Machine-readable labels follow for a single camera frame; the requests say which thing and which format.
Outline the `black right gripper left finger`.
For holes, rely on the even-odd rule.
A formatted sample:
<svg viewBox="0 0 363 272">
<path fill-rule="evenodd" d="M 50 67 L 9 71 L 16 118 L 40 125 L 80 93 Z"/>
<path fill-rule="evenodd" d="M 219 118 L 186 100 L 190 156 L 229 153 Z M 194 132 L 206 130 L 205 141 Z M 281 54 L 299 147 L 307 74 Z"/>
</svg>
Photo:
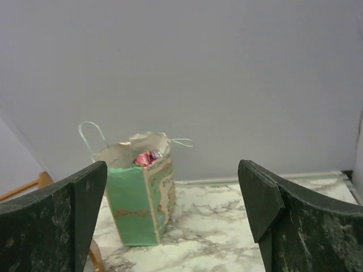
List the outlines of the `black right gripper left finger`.
<svg viewBox="0 0 363 272">
<path fill-rule="evenodd" d="M 106 182 L 97 161 L 1 203 L 1 271 L 83 271 Z"/>
</svg>

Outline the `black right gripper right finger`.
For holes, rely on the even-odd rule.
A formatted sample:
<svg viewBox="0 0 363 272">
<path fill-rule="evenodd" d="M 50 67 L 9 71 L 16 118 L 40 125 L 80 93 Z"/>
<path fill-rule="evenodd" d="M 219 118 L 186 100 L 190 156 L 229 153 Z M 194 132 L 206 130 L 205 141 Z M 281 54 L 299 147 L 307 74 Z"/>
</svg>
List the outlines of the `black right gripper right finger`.
<svg viewBox="0 0 363 272">
<path fill-rule="evenodd" d="M 362 206 L 288 181 L 251 160 L 238 180 L 266 271 L 362 271 Z"/>
</svg>

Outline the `green paper gift bag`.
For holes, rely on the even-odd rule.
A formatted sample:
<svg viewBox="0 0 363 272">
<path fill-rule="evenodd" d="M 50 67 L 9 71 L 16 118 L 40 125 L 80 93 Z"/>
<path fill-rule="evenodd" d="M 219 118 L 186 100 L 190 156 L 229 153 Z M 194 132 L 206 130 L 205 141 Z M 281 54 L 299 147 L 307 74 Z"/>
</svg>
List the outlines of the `green paper gift bag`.
<svg viewBox="0 0 363 272">
<path fill-rule="evenodd" d="M 128 142 L 103 142 L 104 148 L 91 152 L 91 159 L 107 164 L 105 196 L 121 242 L 126 246 L 160 244 L 176 202 L 171 144 L 193 147 L 193 140 L 148 131 Z M 147 167 L 132 168 L 133 160 L 146 151 L 163 156 Z"/>
</svg>

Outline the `pink purple snack packet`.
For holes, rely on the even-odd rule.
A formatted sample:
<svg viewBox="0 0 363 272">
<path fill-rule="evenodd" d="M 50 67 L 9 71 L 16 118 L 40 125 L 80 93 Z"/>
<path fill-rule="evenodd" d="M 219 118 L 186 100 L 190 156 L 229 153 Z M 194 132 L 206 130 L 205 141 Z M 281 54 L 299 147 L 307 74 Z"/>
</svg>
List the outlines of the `pink purple snack packet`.
<svg viewBox="0 0 363 272">
<path fill-rule="evenodd" d="M 131 167 L 147 167 L 151 165 L 155 160 L 161 158 L 163 154 L 159 151 L 146 151 L 139 154 L 134 160 Z"/>
</svg>

